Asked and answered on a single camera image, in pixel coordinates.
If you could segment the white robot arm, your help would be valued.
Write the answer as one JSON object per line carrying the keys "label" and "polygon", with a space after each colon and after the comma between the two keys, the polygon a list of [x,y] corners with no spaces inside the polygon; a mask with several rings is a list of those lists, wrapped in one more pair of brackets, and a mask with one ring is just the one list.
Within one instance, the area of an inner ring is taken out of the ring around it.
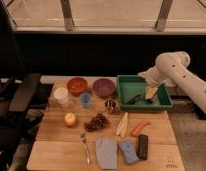
{"label": "white robot arm", "polygon": [[159,87],[166,79],[177,84],[206,115],[206,82],[190,72],[187,52],[166,52],[157,56],[155,65],[140,72],[149,87]]}

